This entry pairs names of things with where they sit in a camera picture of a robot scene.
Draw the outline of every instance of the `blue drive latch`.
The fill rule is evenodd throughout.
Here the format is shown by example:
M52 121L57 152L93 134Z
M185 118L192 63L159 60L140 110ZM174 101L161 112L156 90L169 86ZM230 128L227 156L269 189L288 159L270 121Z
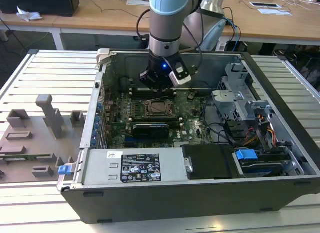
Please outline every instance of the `blue drive latch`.
M238 160L257 160L258 156L254 149L239 149L236 153Z

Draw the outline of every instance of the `white sticker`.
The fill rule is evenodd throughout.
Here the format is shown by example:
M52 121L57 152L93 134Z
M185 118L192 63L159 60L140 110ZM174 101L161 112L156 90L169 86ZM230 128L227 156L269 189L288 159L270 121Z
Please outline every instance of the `white sticker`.
M6 158L6 162L19 162L19 161L26 161L25 158Z
M107 159L120 159L123 153L124 153L123 151L108 151L107 152L108 155L106 156L106 158Z

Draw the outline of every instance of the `yellow wire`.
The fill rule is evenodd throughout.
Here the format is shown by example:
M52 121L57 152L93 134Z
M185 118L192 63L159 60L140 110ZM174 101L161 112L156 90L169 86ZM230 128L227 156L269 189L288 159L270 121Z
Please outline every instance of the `yellow wire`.
M274 132L271 129L268 129L268 132L272 135L272 144L274 143Z
M253 137L251 140L249 140L248 142L246 142L246 143L243 144L243 145L244 145L244 146L247 146L247 145L251 144L252 142L254 142L257 138L258 138L258 136L256 135L255 137Z

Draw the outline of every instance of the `desk leg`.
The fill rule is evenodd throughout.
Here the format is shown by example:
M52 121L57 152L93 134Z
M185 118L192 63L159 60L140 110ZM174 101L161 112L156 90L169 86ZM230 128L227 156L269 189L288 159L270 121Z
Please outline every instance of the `desk leg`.
M0 39L3 41L3 42L7 42L8 41L8 37L6 35L6 31L5 30L0 30Z
M59 28L54 28L51 31L51 34L53 36L54 39L54 43L55 43L55 47L58 51L64 51L65 50L65 45L64 42L61 38L61 31Z

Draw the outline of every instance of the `blue component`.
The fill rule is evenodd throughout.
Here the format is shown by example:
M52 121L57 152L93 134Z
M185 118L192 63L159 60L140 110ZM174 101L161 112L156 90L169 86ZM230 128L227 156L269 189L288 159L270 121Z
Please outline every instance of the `blue component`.
M100 126L99 126L98 123L96 123L96 124L93 125L93 129L95 129L95 130L99 129L99 127L100 127Z
M96 139L92 139L92 140L91 140L91 145L94 145L94 146L95 146L96 144L97 144L97 140L96 140Z
M257 160L258 156L254 149L239 149L236 153L238 160Z
M172 16L181 12L189 0L150 0L151 9L161 16Z
M99 110L101 110L103 107L103 105L101 103L96 104L96 106L98 107Z
M96 123L97 123L97 122L100 122L100 119L101 119L100 116L96 116L96 117L94 118L94 122L96 122Z
M71 165L61 165L58 169L59 175L71 175Z

